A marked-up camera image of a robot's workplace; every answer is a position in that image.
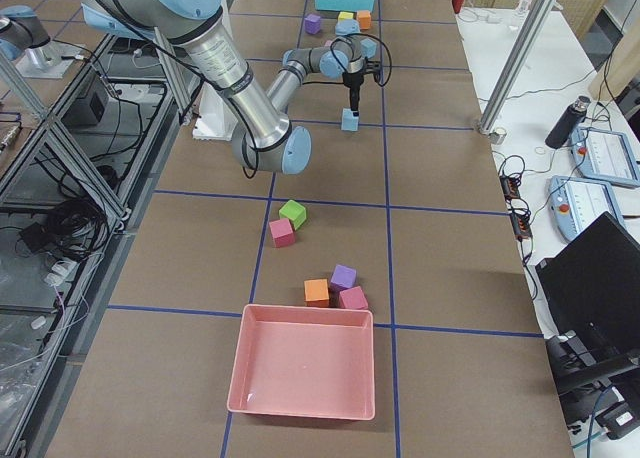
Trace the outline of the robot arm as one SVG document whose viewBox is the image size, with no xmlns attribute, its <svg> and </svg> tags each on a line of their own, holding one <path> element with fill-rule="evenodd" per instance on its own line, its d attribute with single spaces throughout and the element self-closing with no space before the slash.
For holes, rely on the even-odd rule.
<svg viewBox="0 0 640 458">
<path fill-rule="evenodd" d="M 40 49 L 51 37 L 35 11 L 27 5 L 12 5 L 1 9 L 1 52 L 15 61 L 27 50 Z"/>
<path fill-rule="evenodd" d="M 296 175 L 309 163 L 312 139 L 302 126 L 293 126 L 285 109 L 308 75 L 339 79 L 349 90 L 350 112 L 359 115 L 360 88 L 367 75 L 381 78 L 375 37 L 349 33 L 324 47 L 292 49 L 269 88 L 255 79 L 223 25 L 225 0 L 83 0 L 86 22 L 104 32 L 153 40 L 160 32 L 167 44 L 158 45 L 162 58 L 173 47 L 190 57 L 192 71 L 231 109 L 238 123 L 231 144 L 247 176 L 257 171 Z"/>
</svg>

